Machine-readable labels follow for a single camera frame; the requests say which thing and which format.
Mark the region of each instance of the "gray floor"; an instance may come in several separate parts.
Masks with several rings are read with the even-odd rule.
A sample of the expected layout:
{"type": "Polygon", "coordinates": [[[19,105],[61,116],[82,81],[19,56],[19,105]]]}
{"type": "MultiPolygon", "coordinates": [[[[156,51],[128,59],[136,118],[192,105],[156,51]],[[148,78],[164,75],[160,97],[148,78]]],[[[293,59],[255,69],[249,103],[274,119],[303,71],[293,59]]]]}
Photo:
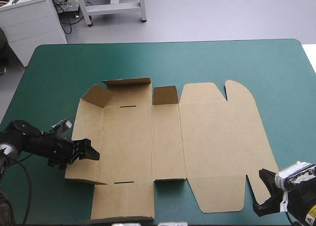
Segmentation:
{"type": "MultiPolygon", "coordinates": [[[[82,20],[73,26],[68,43],[268,38],[316,43],[316,0],[146,0],[146,11],[146,23],[139,13],[94,16],[91,28],[82,20]]],[[[0,122],[24,72],[14,56],[10,59],[0,76],[0,122]]]]}

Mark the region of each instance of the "drawer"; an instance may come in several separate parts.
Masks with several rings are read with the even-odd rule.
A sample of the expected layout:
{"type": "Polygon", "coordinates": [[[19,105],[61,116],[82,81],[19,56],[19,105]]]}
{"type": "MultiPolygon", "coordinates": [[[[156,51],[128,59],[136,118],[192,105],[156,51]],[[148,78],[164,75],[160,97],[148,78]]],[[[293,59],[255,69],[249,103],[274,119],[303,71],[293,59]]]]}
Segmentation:
{"type": "Polygon", "coordinates": [[[0,11],[0,28],[25,23],[32,20],[52,16],[50,6],[47,1],[40,1],[33,4],[14,7],[0,11]]]}
{"type": "Polygon", "coordinates": [[[57,23],[59,23],[59,21],[57,22],[54,16],[48,16],[22,24],[5,27],[2,30],[4,31],[8,42],[15,42],[21,39],[58,30],[60,27],[57,23]]]}
{"type": "Polygon", "coordinates": [[[26,67],[33,55],[35,48],[43,44],[65,44],[65,35],[61,30],[56,30],[47,34],[22,39],[9,43],[10,47],[26,67]]]}

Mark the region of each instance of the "green tabletop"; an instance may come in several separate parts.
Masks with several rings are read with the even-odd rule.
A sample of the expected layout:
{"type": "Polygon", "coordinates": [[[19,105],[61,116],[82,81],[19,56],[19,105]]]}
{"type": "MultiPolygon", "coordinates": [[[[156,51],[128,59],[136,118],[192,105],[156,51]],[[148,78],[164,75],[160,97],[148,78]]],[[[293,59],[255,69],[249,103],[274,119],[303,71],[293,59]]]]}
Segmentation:
{"type": "MultiPolygon", "coordinates": [[[[297,160],[316,162],[316,77],[301,44],[292,39],[43,45],[36,49],[0,130],[15,119],[46,131],[61,119],[74,121],[79,98],[90,86],[131,77],[150,77],[153,87],[176,84],[179,95],[186,83],[209,81],[224,94],[224,82],[236,80],[256,99],[279,168],[297,160]]],[[[25,164],[34,185],[28,223],[80,224],[89,219],[93,185],[65,180],[64,171],[47,167],[42,157],[32,156],[25,164]]],[[[20,223],[28,191],[19,166],[8,170],[1,187],[20,223]]],[[[187,181],[155,183],[156,219],[147,223],[288,224],[283,213],[257,217],[248,186],[245,192],[242,211],[205,214],[187,181]]]]}

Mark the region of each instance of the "white cabinet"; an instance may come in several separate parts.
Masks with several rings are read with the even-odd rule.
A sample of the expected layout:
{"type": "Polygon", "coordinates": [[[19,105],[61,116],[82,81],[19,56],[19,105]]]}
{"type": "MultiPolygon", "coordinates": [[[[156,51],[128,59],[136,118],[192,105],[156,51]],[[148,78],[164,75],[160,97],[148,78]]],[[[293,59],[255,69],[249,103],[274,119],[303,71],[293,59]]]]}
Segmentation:
{"type": "Polygon", "coordinates": [[[39,45],[67,43],[51,0],[11,2],[0,7],[0,28],[24,66],[39,45]]]}

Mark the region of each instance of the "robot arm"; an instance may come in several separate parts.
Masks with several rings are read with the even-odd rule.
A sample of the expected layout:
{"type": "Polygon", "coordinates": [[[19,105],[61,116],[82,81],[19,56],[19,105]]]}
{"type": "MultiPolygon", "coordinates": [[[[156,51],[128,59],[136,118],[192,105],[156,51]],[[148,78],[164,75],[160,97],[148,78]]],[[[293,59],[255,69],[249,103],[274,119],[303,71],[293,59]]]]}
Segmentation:
{"type": "MultiPolygon", "coordinates": [[[[0,153],[17,160],[21,151],[48,158],[48,165],[59,164],[63,169],[76,159],[99,160],[100,154],[91,146],[89,139],[72,141],[62,133],[72,124],[67,119],[53,125],[49,132],[41,132],[26,121],[16,120],[0,132],[0,153]]],[[[0,181],[7,167],[14,164],[0,156],[0,181]]]]}
{"type": "Polygon", "coordinates": [[[315,164],[298,161],[279,173],[259,170],[259,176],[271,195],[260,204],[253,199],[253,210],[259,217],[284,211],[293,215],[300,225],[316,226],[315,164]]]}

